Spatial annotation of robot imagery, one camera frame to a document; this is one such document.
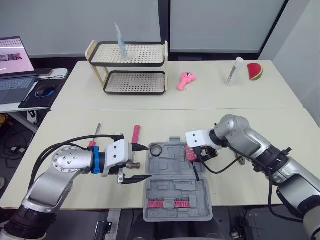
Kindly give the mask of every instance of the pink hair dryer toy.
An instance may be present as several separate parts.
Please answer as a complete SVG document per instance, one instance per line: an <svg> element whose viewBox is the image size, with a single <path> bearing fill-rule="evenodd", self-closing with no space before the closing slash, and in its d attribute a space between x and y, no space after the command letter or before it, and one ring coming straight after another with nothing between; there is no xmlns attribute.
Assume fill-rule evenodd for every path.
<svg viewBox="0 0 320 240"><path fill-rule="evenodd" d="M191 83L192 81L196 80L196 75L191 72L185 71L181 74L180 77L180 84L176 86L179 91L185 90L185 85Z"/></svg>

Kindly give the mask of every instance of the white table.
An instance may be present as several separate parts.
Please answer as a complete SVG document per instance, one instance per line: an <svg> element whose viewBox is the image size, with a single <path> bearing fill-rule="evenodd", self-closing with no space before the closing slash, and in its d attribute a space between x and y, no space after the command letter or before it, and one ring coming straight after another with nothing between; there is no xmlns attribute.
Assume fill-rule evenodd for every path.
<svg viewBox="0 0 320 240"><path fill-rule="evenodd" d="M131 110L131 111L51 111L28 148L19 168L0 200L0 207L18 208L27 193L33 165L39 154L48 146L74 137L91 135L98 123L101 134L123 133L131 140L134 125L141 125L139 143L148 146L155 142L168 142L169 137L180 137L188 131L212 128L226 114L246 117L253 129L279 149L291 147L290 156L320 178L320 129L302 107L286 109L214 109L214 110ZM104 149L112 141L98 139ZM86 147L89 140L78 142ZM135 162L141 168L125 169L127 177L145 173L146 152L136 152ZM218 151L219 157L207 164L220 170L234 158L229 149ZM40 168L43 173L51 164L51 157ZM253 171L249 162L235 164L226 172L213 175L206 172L213 206L266 205L268 181L262 173ZM144 182L120 185L116 176L102 178L99 174L80 175L64 202L63 209L141 208ZM273 195L273 204L280 204Z"/></svg>
<svg viewBox="0 0 320 240"><path fill-rule="evenodd" d="M247 63L263 66L261 79L249 80ZM168 90L163 95L109 95L87 61L79 61L51 109L61 110L191 110L302 107L269 60L245 61L236 85L225 84L234 61L169 61ZM196 75L186 91L176 89L182 72Z"/></svg>
<svg viewBox="0 0 320 240"><path fill-rule="evenodd" d="M56 69L53 69L53 71L52 71L52 73L50 75L48 75L48 76L39 76L39 78L40 79L43 79L43 78L55 79L54 78L55 76L67 77L67 75L68 75L68 70L67 69L65 69L65 68L56 68ZM29 91L29 93L35 88L35 86L37 84L38 84L38 82L35 82L33 84L32 88ZM34 124L30 123L25 117L23 117L22 115L18 114L17 112L24 112L24 111L31 111L31 110L42 110L42 109L47 109L48 107L19 108L20 104L21 104L21 102L9 103L9 104L0 104L0 114L2 114L2 113L9 114L11 117L16 119L19 123L21 123L22 125L24 125L28 129L30 129L31 131L36 133L37 130L38 130L38 127L35 126Z"/></svg>

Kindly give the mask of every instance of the perforated shelf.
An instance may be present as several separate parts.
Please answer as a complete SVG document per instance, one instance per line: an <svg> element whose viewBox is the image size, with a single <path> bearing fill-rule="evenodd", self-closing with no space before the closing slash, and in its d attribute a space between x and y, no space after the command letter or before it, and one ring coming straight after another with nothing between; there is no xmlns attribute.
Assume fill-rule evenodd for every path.
<svg viewBox="0 0 320 240"><path fill-rule="evenodd" d="M165 90L163 71L112 71L104 85L107 94L161 95Z"/></svg>
<svg viewBox="0 0 320 240"><path fill-rule="evenodd" d="M128 61L121 55L118 42L102 41L95 47L89 62L96 67L161 67L165 46L161 42L126 42Z"/></svg>

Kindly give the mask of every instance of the gray tool case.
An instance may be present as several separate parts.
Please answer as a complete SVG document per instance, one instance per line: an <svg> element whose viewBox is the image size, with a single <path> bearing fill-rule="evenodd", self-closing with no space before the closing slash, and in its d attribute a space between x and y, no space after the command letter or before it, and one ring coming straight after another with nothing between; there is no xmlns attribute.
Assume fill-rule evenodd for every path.
<svg viewBox="0 0 320 240"><path fill-rule="evenodd" d="M162 153L153 156L149 151L146 172L152 175L145 182L143 219L146 222L210 221L213 217L210 189L202 176L204 167L195 162L197 181L192 164L186 159L185 142L171 137L170 142L159 145ZM177 208L175 201L188 200L190 208ZM148 208L149 201L163 201L161 208Z"/></svg>

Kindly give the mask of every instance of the red watermelon toy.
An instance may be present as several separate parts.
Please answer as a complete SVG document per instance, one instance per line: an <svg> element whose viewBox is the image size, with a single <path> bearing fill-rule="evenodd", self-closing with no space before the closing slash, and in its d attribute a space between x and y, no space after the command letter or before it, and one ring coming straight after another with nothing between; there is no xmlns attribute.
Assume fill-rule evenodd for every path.
<svg viewBox="0 0 320 240"><path fill-rule="evenodd" d="M251 81L255 81L261 78L263 68L259 63L249 63L247 67L249 70L249 78Z"/></svg>

